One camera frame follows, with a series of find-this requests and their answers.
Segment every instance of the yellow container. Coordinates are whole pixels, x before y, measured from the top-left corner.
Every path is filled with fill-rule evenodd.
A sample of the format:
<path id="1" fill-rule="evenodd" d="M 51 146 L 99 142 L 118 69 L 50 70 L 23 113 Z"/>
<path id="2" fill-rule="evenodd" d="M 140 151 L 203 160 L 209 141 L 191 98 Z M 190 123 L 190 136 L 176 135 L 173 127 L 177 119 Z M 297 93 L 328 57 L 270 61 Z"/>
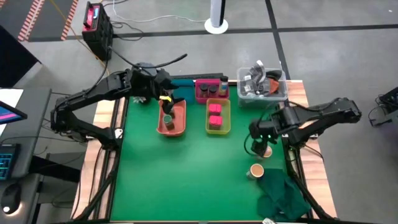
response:
<path id="1" fill-rule="evenodd" d="M 223 124 L 221 125 L 219 130 L 210 129 L 209 125 L 209 105 L 211 103 L 217 103 L 221 105 L 221 114 L 223 117 Z M 209 98 L 206 102 L 206 131 L 209 134 L 228 134 L 231 130 L 231 102 L 227 99 L 220 98 Z"/>

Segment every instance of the orange striped tape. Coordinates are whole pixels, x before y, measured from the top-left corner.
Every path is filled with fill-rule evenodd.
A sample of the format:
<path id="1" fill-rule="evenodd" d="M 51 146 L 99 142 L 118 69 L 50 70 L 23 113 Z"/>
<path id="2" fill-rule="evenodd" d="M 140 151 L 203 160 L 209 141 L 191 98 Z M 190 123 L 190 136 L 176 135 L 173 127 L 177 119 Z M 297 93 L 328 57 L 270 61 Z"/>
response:
<path id="1" fill-rule="evenodd" d="M 73 16 L 75 15 L 76 12 L 76 7 L 77 7 L 77 2 L 79 0 L 73 0 L 72 6 L 70 7 L 69 14 L 67 16 L 67 21 L 65 23 L 65 26 L 63 27 L 62 35 L 61 35 L 61 40 L 66 40 L 67 35 L 70 29 L 70 26 L 72 24 Z"/>
<path id="2" fill-rule="evenodd" d="M 6 0 L 0 0 L 0 9 L 2 8 L 2 5 L 4 5 L 5 2 Z"/>
<path id="3" fill-rule="evenodd" d="M 36 23 L 37 17 L 39 16 L 40 11 L 42 10 L 43 4 L 44 0 L 41 2 L 40 0 L 33 0 L 29 12 L 26 15 L 25 22 L 21 27 L 21 31 L 19 32 L 18 40 L 24 41 L 29 39 L 33 26 Z"/>

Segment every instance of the white pole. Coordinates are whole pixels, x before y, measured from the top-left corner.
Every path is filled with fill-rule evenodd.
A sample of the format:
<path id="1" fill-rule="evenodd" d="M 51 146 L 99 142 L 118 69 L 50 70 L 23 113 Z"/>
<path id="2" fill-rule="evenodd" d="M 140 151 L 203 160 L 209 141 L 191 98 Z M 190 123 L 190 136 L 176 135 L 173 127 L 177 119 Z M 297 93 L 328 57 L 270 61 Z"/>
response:
<path id="1" fill-rule="evenodd" d="M 205 22 L 205 29 L 211 34 L 222 34 L 228 29 L 224 20 L 226 0 L 211 0 L 210 18 Z"/>

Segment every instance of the white stand base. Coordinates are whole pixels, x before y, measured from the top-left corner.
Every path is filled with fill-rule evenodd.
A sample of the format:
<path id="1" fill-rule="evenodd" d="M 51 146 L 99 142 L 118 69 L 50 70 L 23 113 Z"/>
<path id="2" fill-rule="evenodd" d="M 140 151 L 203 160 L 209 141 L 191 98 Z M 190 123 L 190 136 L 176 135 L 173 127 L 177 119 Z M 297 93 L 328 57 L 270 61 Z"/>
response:
<path id="1" fill-rule="evenodd" d="M 213 27 L 210 19 L 205 22 L 205 29 L 211 34 L 222 34 L 228 29 L 228 22 L 224 19 L 223 25 L 220 27 Z"/>

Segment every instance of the keyboard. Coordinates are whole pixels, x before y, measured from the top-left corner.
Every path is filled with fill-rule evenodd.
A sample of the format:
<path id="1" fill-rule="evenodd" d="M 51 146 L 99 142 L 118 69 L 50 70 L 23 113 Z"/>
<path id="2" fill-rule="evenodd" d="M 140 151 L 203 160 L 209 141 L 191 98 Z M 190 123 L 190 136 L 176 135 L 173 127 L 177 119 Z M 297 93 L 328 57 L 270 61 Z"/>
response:
<path id="1" fill-rule="evenodd" d="M 12 167 L 16 162 L 19 148 L 19 144 L 3 144 L 0 146 L 0 181 L 11 177 Z"/>

